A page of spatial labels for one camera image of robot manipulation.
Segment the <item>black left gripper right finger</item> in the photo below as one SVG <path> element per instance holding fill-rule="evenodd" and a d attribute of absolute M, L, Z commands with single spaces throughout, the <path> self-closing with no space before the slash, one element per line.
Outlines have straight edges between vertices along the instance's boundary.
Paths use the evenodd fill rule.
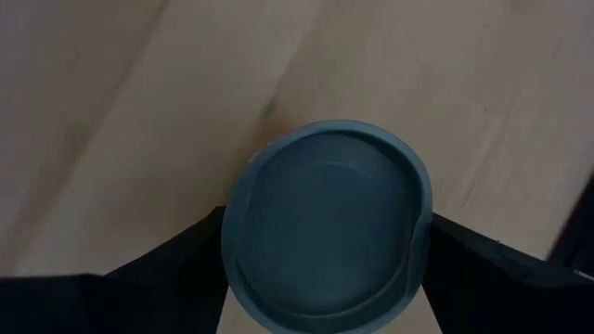
<path fill-rule="evenodd" d="M 593 334 L 593 282 L 435 215 L 422 282 L 444 333 Z"/>

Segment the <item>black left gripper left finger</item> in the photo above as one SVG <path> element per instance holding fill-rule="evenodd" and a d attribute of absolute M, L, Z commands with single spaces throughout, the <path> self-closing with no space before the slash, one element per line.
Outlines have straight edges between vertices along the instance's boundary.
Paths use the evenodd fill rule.
<path fill-rule="evenodd" d="M 225 209 L 106 275 L 4 277 L 4 333 L 214 333 L 228 283 Z"/>

